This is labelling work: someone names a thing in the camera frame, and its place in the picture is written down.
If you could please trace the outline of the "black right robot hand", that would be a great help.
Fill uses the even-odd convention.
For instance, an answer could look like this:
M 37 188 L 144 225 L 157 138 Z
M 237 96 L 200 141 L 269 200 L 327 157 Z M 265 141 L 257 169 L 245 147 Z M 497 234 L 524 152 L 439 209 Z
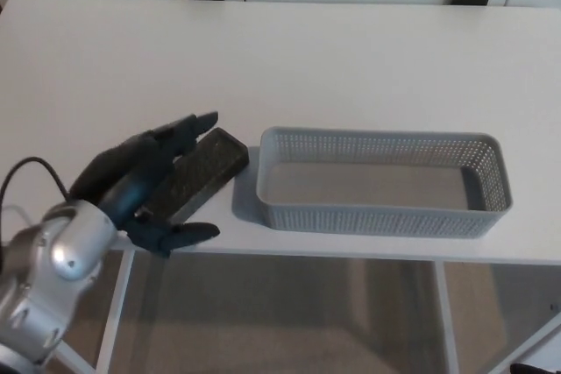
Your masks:
M 510 374 L 550 374 L 550 371 L 544 370 L 525 363 L 513 363 L 509 367 Z

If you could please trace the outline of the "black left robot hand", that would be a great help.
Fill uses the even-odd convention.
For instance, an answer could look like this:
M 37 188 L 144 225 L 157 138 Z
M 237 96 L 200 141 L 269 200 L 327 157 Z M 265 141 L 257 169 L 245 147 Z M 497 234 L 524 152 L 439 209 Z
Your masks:
M 215 111 L 189 115 L 126 139 L 96 155 L 68 197 L 95 205 L 134 245 L 163 258 L 173 250 L 218 236 L 220 230 L 214 224 L 172 224 L 144 210 L 154 191 L 174 172 L 174 161 L 191 153 L 197 139 L 217 120 Z

